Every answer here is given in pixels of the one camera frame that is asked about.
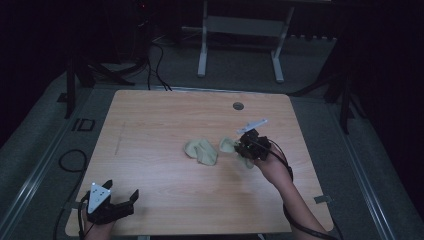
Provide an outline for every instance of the human hand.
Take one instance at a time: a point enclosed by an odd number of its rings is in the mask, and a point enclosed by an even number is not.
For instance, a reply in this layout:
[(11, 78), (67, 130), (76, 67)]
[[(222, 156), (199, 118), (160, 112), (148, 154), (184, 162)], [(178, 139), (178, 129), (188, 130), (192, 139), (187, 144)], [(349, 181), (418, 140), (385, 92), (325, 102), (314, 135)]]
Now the human hand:
[[(287, 162), (284, 153), (280, 152), (274, 144), (271, 144), (270, 151), (280, 157), (283, 161)], [(260, 159), (254, 160), (254, 164), (261, 170), (264, 177), (274, 186), (292, 182), (289, 171), (284, 164), (272, 153), (268, 153), (265, 161)]]

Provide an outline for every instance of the white table leg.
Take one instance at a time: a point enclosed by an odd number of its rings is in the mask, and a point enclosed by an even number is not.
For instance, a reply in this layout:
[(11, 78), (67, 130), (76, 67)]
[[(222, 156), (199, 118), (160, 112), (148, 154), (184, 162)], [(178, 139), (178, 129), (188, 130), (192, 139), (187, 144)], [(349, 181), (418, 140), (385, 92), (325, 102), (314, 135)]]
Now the white table leg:
[(208, 1), (203, 1), (203, 27), (202, 27), (202, 49), (200, 50), (199, 68), (197, 70), (198, 77), (206, 75), (206, 61), (208, 57), (208, 46), (206, 40), (208, 37), (207, 20), (208, 20)]
[(274, 66), (275, 80), (278, 83), (284, 82), (283, 71), (281, 70), (280, 54), (281, 54), (281, 49), (283, 48), (284, 40), (286, 39), (286, 36), (287, 36), (287, 31), (289, 30), (289, 25), (290, 25), (291, 18), (293, 16), (293, 12), (294, 12), (294, 7), (291, 7), (289, 9), (289, 12), (287, 13), (284, 26), (281, 29), (278, 46), (275, 50), (271, 51), (271, 59), (272, 59), (272, 65)]

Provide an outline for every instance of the black wire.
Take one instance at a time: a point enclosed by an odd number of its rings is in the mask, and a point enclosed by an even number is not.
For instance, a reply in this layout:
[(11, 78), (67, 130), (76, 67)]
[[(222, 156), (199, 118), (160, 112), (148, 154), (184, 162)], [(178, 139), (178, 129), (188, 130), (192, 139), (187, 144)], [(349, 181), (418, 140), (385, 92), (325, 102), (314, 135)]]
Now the black wire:
[(162, 78), (159, 75), (159, 65), (160, 65), (160, 63), (162, 62), (162, 59), (163, 59), (163, 48), (161, 46), (159, 46), (158, 44), (153, 43), (153, 42), (152, 42), (152, 46), (159, 48), (160, 51), (161, 51), (159, 61), (156, 65), (156, 69), (155, 69), (156, 70), (155, 71), (156, 77), (158, 78), (159, 82), (161, 82), (162, 86), (165, 88), (166, 91), (168, 91), (168, 90), (172, 91), (171, 86), (169, 86), (169, 84), (167, 84), (165, 81), (163, 81)]
[[(277, 144), (277, 143), (275, 143), (274, 141), (269, 140), (269, 139), (268, 139), (268, 141), (270, 141), (270, 142), (271, 142), (271, 143), (273, 143), (275, 146), (277, 146), (277, 148), (280, 150), (281, 154), (283, 154), (284, 158), (286, 158), (286, 156), (284, 155), (284, 152), (281, 150), (280, 146), (278, 146), (278, 144)], [(274, 153), (273, 151), (271, 151), (271, 150), (269, 150), (268, 148), (266, 148), (265, 146), (262, 146), (261, 144), (259, 144), (259, 143), (257, 143), (257, 142), (254, 142), (254, 141), (252, 141), (252, 143), (254, 143), (255, 145), (259, 146), (260, 148), (262, 148), (262, 149), (264, 149), (264, 150), (268, 151), (268, 153), (271, 153), (271, 154), (272, 154), (272, 155), (274, 155), (274, 156), (275, 156), (278, 160), (280, 160), (280, 162), (284, 165), (284, 167), (286, 167), (286, 169), (287, 169), (287, 171), (289, 172), (290, 177), (291, 177), (291, 179), (292, 179), (292, 181), (293, 181), (293, 170), (292, 170), (292, 168), (289, 166), (289, 164), (288, 164), (288, 162), (287, 162), (287, 158), (286, 158), (286, 160), (284, 160), (284, 159), (282, 159), (280, 156), (278, 156), (276, 153)]]
[(291, 215), (289, 214), (289, 212), (288, 212), (288, 210), (287, 210), (286, 206), (284, 206), (284, 204), (283, 204), (283, 210), (284, 210), (284, 215), (286, 216), (286, 218), (287, 218), (287, 220), (289, 221), (289, 223), (290, 223), (291, 225), (293, 225), (295, 228), (299, 229), (300, 231), (302, 231), (302, 232), (304, 232), (304, 233), (307, 233), (307, 234), (309, 234), (309, 235), (311, 235), (311, 236), (314, 236), (314, 237), (320, 238), (320, 239), (337, 240), (337, 238), (335, 238), (335, 237), (333, 237), (333, 236), (330, 236), (330, 235), (328, 235), (328, 234), (324, 234), (324, 233), (322, 233), (322, 232), (318, 232), (318, 231), (315, 231), (315, 230), (309, 229), (309, 228), (304, 227), (304, 226), (300, 225), (299, 223), (297, 223), (297, 222), (296, 222), (296, 221), (295, 221), (295, 220), (291, 217)]
[[(262, 146), (261, 144), (259, 144), (259, 143), (257, 143), (257, 142), (254, 142), (254, 141), (252, 141), (252, 143), (256, 144), (257, 146), (259, 146), (259, 147), (261, 147), (261, 148), (263, 148), (264, 150), (267, 150), (267, 151), (268, 151), (268, 153), (271, 153), (271, 154), (272, 154), (272, 155), (274, 155), (274, 156), (275, 156), (278, 160), (280, 160), (280, 162), (281, 162), (281, 163), (283, 163), (283, 165), (284, 165), (284, 166), (287, 168), (287, 170), (289, 171), (290, 177), (291, 177), (291, 179), (292, 179), (292, 181), (293, 181), (293, 171), (292, 171), (292, 168), (288, 165), (287, 158), (286, 158), (286, 156), (284, 155), (283, 150), (280, 148), (280, 146), (278, 146), (278, 144), (277, 144), (276, 142), (274, 142), (274, 141), (272, 141), (272, 140), (269, 140), (269, 139), (268, 139), (268, 141), (269, 141), (269, 142), (271, 142), (271, 143), (273, 143), (273, 144), (274, 144), (274, 145), (278, 148), (278, 150), (280, 150), (281, 154), (283, 154), (284, 158), (286, 159), (285, 161), (284, 161), (284, 160), (283, 160), (280, 156), (278, 156), (276, 153), (274, 153), (273, 151), (269, 150), (269, 149), (268, 149), (268, 148), (266, 148), (265, 146)], [(289, 212), (287, 211), (286, 206), (284, 206), (284, 204), (283, 204), (283, 210), (284, 210), (284, 215), (286, 216), (286, 218), (287, 218), (287, 220), (289, 221), (289, 223), (290, 223), (291, 225), (293, 225), (295, 228), (299, 229), (300, 231), (305, 232), (305, 233), (307, 233), (307, 234), (309, 234), (309, 235), (311, 235), (311, 236), (314, 236), (314, 237), (317, 237), (317, 238), (321, 238), (321, 239), (337, 240), (337, 238), (335, 238), (335, 237), (333, 237), (333, 236), (330, 236), (330, 235), (328, 235), (328, 234), (324, 234), (324, 233), (321, 233), (321, 232), (317, 232), (317, 231), (314, 231), (314, 230), (312, 230), (312, 229), (309, 229), (309, 228), (307, 228), (307, 227), (304, 227), (304, 226), (300, 225), (298, 222), (296, 222), (296, 221), (292, 218), (292, 216), (289, 214)], [(332, 218), (332, 220), (333, 220), (333, 222), (334, 222), (334, 225), (336, 226), (337, 231), (339, 232), (339, 235), (340, 235), (340, 236), (341, 236), (341, 238), (343, 239), (342, 234), (341, 234), (341, 232), (340, 232), (340, 229), (338, 228), (338, 226), (337, 226), (337, 224), (335, 223), (335, 221), (334, 221), (334, 219), (333, 219), (333, 218)]]
[[(65, 157), (66, 155), (68, 155), (69, 153), (72, 153), (72, 152), (78, 152), (78, 153), (81, 153), (81, 154), (82, 154), (82, 156), (83, 156), (83, 160), (84, 160), (84, 166), (83, 166), (83, 168), (82, 168), (82, 169), (68, 169), (68, 168), (66, 168), (66, 167), (63, 165), (62, 161), (63, 161), (64, 157)], [(80, 183), (81, 183), (81, 180), (82, 180), (82, 177), (84, 176), (85, 170), (87, 169), (87, 166), (88, 166), (88, 159), (87, 159), (87, 155), (86, 155), (83, 151), (81, 151), (81, 150), (79, 150), (79, 149), (71, 149), (71, 150), (69, 150), (69, 151), (65, 152), (64, 154), (62, 154), (62, 155), (59, 157), (59, 166), (60, 166), (60, 168), (61, 168), (62, 170), (66, 171), (66, 172), (71, 172), (71, 173), (80, 172), (80, 176), (79, 176), (79, 178), (78, 178), (78, 182), (74, 185), (74, 188), (73, 188), (73, 189), (72, 189), (72, 191), (69, 193), (69, 196), (68, 196), (68, 198), (66, 199), (65, 203), (63, 204), (62, 209), (60, 210), (60, 213), (59, 213), (59, 215), (58, 215), (58, 217), (57, 217), (57, 219), (56, 219), (56, 224), (55, 224), (55, 226), (54, 226), (54, 231), (53, 231), (53, 239), (57, 239), (57, 230), (58, 230), (58, 228), (59, 228), (59, 222), (60, 222), (60, 219), (62, 218), (62, 215), (63, 215), (63, 213), (64, 213), (64, 211), (65, 211), (65, 205), (66, 205), (68, 202), (70, 202), (70, 200), (71, 200), (72, 196), (74, 195), (75, 190), (77, 189), (77, 187), (78, 187), (78, 186), (80, 185)]]
[[(131, 67), (128, 67), (128, 68), (125, 68), (125, 69), (121, 69), (121, 70), (116, 70), (116, 71), (109, 70), (109, 71), (119, 75), (120, 77), (124, 77), (128, 74), (134, 73), (135, 71), (141, 69), (141, 70), (138, 71), (138, 73), (136, 73), (136, 74), (140, 74), (141, 72), (143, 72), (145, 70), (145, 68), (146, 68), (145, 66), (146, 66), (146, 63), (143, 61), (143, 59), (137, 59), (134, 66), (131, 66)], [(99, 72), (99, 70), (97, 70), (96, 68), (90, 67), (90, 69), (91, 69), (92, 72), (104, 76), (104, 74)], [(109, 78), (104, 77), (104, 78), (96, 78), (96, 79), (98, 81), (105, 81), (105, 80), (108, 80)]]
[(81, 201), (78, 205), (78, 226), (79, 226), (79, 232), (78, 235), (80, 237), (81, 240), (84, 240), (84, 238), (87, 236), (87, 234), (90, 232), (90, 230), (93, 228), (95, 223), (92, 223), (90, 228), (87, 230), (86, 233), (84, 233), (84, 227), (82, 226), (82, 206), (84, 204), (85, 201), (87, 201), (89, 199), (89, 193), (87, 192), (87, 194), (85, 194), (85, 196), (83, 198), (81, 198)]
[(152, 72), (156, 73), (156, 71), (152, 69), (152, 64), (151, 64), (149, 58), (147, 58), (147, 63), (148, 63), (147, 65), (149, 66), (149, 75), (147, 76), (147, 88), (150, 90), (150, 77), (156, 76), (158, 78), (159, 82), (162, 84), (163, 88), (166, 91), (168, 91), (167, 84), (164, 81), (162, 81), (157, 74), (156, 75), (152, 74)]

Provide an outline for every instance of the gray floor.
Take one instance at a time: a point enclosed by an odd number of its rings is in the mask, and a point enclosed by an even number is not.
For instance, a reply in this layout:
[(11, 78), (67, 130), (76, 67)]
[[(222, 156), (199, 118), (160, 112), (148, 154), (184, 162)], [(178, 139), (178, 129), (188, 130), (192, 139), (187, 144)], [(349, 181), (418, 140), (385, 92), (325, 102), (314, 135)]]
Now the gray floor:
[[(280, 58), (285, 82), (278, 84), (274, 81), (267, 51), (223, 49), (216, 43), (216, 47), (209, 50), (206, 77), (198, 78), (199, 46), (196, 39), (187, 39), (180, 46), (169, 45), (166, 38), (156, 42), (164, 49), (160, 76), (174, 90), (264, 93), (288, 93), (312, 83), (334, 45), (326, 40), (288, 39)], [(159, 57), (159, 49), (152, 48), (153, 65)], [(91, 156), (114, 92), (123, 88), (147, 88), (146, 71), (127, 79), (136, 86), (99, 82), (94, 89), (78, 87), (77, 109), (68, 120), (63, 118), (66, 106), (56, 102), (59, 94), (65, 91), (64, 75), (46, 89), (0, 150), (1, 239), (53, 238), (56, 218), (78, 180), (78, 173), (64, 172), (59, 168), (58, 159), (70, 149), (80, 149), (88, 158)], [(155, 77), (152, 77), (152, 84), (158, 84)], [(343, 134), (337, 123), (339, 106), (324, 103), (324, 92), (325, 87), (291, 100), (322, 189), (332, 199), (329, 203), (331, 214), (344, 239), (422, 239), (423, 222), (372, 126), (353, 111), (355, 118), (349, 119), (348, 124), (350, 134)], [(77, 118), (96, 120), (93, 131), (72, 131)], [(83, 164), (78, 154), (69, 155), (64, 160), (67, 166), (75, 169)], [(59, 223), (59, 239), (69, 238), (64, 233), (68, 216), (66, 207)], [(331, 234), (338, 236), (335, 230)], [(290, 234), (267, 237), (291, 239)]]

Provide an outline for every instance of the small round object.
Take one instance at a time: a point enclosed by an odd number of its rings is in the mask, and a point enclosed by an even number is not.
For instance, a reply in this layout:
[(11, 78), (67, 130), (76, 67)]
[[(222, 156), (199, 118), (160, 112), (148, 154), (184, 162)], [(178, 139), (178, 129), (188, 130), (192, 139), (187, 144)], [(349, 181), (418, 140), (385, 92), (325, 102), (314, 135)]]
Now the small round object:
[(241, 102), (235, 102), (235, 103), (233, 103), (233, 108), (234, 108), (235, 110), (240, 111), (240, 110), (243, 110), (244, 105), (243, 105), (243, 103), (241, 103)]

